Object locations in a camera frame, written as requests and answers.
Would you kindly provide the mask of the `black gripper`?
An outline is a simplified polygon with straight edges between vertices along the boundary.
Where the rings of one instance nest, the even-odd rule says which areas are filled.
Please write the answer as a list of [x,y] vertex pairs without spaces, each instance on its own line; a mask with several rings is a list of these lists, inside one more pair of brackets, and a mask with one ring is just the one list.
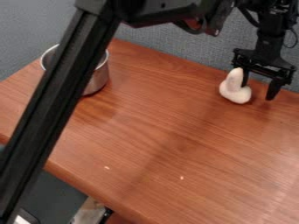
[[248,84],[250,73],[254,72],[271,79],[266,99],[272,101],[283,85],[290,85],[297,71],[295,65],[282,57],[286,30],[280,32],[256,31],[256,45],[254,50],[236,48],[234,50],[234,67],[243,69],[242,87]]

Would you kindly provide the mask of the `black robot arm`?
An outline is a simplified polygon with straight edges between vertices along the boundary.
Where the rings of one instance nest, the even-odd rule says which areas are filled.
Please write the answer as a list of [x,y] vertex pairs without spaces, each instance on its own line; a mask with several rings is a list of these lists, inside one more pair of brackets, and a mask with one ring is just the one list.
[[268,100],[291,84],[297,71],[280,52],[299,20],[299,0],[76,0],[75,7],[50,67],[0,150],[0,224],[15,224],[22,214],[120,24],[140,28],[172,23],[190,34],[218,36],[230,13],[239,10],[256,27],[258,40],[254,49],[235,50],[232,64],[271,80]]

